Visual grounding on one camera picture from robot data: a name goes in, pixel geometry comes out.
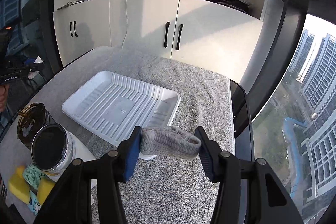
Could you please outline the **person's hand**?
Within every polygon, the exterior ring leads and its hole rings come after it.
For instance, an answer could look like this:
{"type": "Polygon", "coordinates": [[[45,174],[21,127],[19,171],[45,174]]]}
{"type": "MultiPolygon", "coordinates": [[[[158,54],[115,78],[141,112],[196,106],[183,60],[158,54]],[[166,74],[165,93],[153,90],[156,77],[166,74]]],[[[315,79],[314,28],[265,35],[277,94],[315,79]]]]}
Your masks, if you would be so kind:
{"type": "Polygon", "coordinates": [[[6,108],[7,96],[9,92],[9,84],[0,86],[0,112],[4,112],[6,108]]]}

